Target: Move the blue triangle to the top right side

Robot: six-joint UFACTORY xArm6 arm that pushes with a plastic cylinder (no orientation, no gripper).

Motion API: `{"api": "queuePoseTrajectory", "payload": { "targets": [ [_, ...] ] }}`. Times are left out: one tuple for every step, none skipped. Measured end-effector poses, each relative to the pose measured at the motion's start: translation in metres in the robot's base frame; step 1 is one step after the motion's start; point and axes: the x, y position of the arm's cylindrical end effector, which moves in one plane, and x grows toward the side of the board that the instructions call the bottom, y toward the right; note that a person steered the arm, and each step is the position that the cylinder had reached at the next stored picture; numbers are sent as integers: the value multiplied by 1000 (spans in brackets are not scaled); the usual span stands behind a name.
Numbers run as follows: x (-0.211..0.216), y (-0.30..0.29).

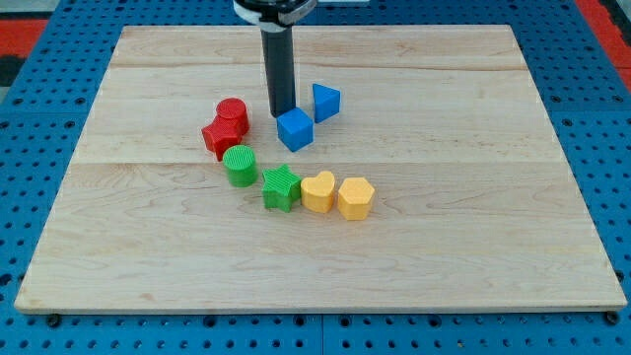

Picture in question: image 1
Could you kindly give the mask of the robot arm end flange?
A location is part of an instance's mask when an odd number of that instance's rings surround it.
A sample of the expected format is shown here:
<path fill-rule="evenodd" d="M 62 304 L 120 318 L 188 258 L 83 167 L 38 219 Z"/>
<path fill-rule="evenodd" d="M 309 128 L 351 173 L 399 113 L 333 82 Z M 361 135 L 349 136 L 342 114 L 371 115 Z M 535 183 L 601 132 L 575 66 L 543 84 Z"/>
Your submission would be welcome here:
<path fill-rule="evenodd" d="M 316 0 L 234 0 L 235 13 L 264 32 L 281 33 L 306 17 Z"/>

